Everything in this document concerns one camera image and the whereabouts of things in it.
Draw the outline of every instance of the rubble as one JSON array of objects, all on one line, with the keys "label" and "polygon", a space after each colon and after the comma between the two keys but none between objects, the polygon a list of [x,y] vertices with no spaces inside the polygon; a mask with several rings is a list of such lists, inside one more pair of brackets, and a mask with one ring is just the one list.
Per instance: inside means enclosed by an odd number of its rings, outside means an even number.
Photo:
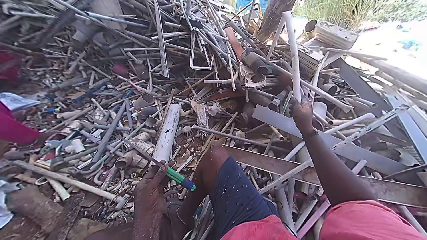
[{"label": "rubble", "polygon": [[[22,187],[8,195],[17,199],[10,209],[45,237],[83,239],[132,220],[151,158],[176,162],[192,180],[223,136],[260,194],[280,203],[282,221],[300,239],[318,234],[330,204],[288,111],[292,96],[305,95],[326,144],[424,231],[413,214],[427,208],[426,80],[350,51],[357,34],[328,22],[301,41],[292,6],[277,13],[271,1],[253,17],[254,3],[243,18],[216,0],[3,2],[0,47],[22,57],[29,82],[20,87],[33,88],[24,107],[37,108],[24,123],[55,133],[42,148],[9,144],[1,173]],[[344,55],[379,71],[353,68]],[[174,181],[166,189],[187,193]],[[204,239],[208,198],[200,209],[190,235]]]}]

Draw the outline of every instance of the dry grass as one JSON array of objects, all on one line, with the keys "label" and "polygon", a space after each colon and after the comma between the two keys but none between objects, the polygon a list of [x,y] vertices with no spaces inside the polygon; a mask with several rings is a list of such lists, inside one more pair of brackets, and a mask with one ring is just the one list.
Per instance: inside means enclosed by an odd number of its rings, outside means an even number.
[{"label": "dry grass", "polygon": [[386,22],[427,18],[421,0],[297,0],[295,15],[326,20],[347,29],[357,29],[366,20]]}]

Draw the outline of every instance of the screwdriver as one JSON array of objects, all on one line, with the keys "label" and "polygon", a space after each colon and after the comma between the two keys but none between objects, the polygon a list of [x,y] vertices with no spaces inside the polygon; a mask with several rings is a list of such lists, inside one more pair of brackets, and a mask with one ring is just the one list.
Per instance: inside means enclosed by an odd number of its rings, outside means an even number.
[{"label": "screwdriver", "polygon": [[[162,164],[155,160],[152,156],[148,155],[145,151],[143,151],[141,148],[137,147],[135,144],[128,142],[127,140],[123,140],[125,143],[129,144],[131,147],[136,149],[145,159],[152,161],[157,166],[162,167]],[[171,167],[167,167],[167,173],[166,175],[170,177],[172,180],[176,181],[178,184],[183,186],[184,188],[187,188],[190,191],[194,191],[196,189],[196,185],[185,178],[183,175],[177,173],[175,170],[173,170]]]}]

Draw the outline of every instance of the navy blue shorts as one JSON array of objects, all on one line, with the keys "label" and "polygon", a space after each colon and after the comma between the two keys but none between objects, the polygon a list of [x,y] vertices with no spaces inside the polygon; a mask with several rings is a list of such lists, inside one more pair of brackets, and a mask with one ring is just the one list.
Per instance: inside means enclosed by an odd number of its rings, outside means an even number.
[{"label": "navy blue shorts", "polygon": [[273,214],[278,216],[274,205],[258,193],[233,157],[221,166],[215,189],[209,196],[214,210],[216,239],[241,223],[258,221]]}]

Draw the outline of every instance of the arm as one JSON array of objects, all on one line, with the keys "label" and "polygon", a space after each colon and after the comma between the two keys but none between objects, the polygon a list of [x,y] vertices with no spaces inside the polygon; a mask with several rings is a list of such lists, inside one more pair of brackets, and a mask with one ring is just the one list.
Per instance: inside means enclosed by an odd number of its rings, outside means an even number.
[{"label": "arm", "polygon": [[295,124],[303,136],[330,203],[335,206],[356,200],[376,201],[369,187],[326,146],[318,134],[313,134],[313,107],[308,99],[301,99],[301,104],[294,100],[292,107]]}]

